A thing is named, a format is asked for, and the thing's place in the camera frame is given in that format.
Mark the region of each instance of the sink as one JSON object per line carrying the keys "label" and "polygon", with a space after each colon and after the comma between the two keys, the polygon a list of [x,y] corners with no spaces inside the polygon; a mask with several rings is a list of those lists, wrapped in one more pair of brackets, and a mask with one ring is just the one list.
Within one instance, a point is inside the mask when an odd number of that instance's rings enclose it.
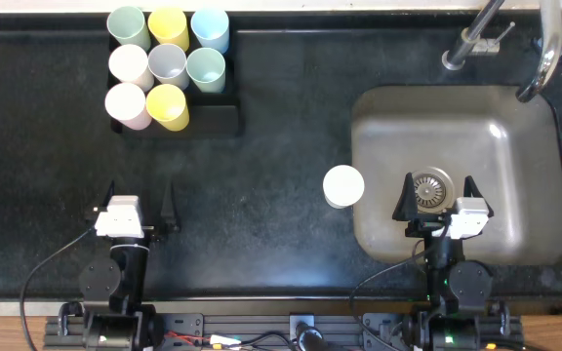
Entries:
{"label": "sink", "polygon": [[562,257],[562,164],[552,108],[528,103],[515,87],[381,87],[352,110],[352,165],[365,192],[354,232],[373,258],[395,262],[416,240],[391,219],[405,174],[414,174],[424,212],[462,196],[473,176],[494,209],[481,236],[463,243],[467,259],[552,264]]}

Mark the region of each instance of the blue cup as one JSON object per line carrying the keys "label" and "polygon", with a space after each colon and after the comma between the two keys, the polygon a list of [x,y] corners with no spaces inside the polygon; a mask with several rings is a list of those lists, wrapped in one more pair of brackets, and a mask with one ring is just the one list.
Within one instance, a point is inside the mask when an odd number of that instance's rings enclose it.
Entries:
{"label": "blue cup", "polygon": [[229,16],[223,10],[203,9],[194,13],[190,26],[204,48],[221,54],[229,49]]}

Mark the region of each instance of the white wall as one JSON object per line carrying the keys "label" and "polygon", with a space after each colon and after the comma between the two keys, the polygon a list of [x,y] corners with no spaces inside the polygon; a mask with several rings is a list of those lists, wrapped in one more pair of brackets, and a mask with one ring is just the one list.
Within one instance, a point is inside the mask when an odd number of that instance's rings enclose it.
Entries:
{"label": "white wall", "polygon": [[[185,11],[220,7],[228,11],[477,10],[487,0],[0,0],[0,13],[110,12],[123,5],[151,11],[179,6]],[[538,0],[506,0],[503,9],[536,9]]]}

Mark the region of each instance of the faucet base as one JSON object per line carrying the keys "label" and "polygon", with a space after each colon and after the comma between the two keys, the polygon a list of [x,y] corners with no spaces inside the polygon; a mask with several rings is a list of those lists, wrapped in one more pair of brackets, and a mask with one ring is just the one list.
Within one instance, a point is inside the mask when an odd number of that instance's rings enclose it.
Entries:
{"label": "faucet base", "polygon": [[450,50],[446,50],[444,52],[444,55],[441,56],[441,62],[444,64],[444,67],[450,69],[450,70],[460,70],[463,68],[463,65],[465,64],[465,60],[463,60],[463,62],[461,62],[460,64],[452,64],[448,62],[448,53],[450,52]]}

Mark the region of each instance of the yellow cup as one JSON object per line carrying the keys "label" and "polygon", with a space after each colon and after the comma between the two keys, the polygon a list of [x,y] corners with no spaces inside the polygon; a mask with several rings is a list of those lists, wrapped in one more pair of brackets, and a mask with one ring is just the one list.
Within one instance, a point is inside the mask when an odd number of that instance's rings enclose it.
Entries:
{"label": "yellow cup", "polygon": [[185,96],[172,84],[159,85],[148,93],[146,111],[169,131],[178,132],[190,122]]}
{"label": "yellow cup", "polygon": [[175,44],[187,51],[190,38],[187,34],[187,20],[180,8],[160,8],[148,17],[148,28],[160,44]]}

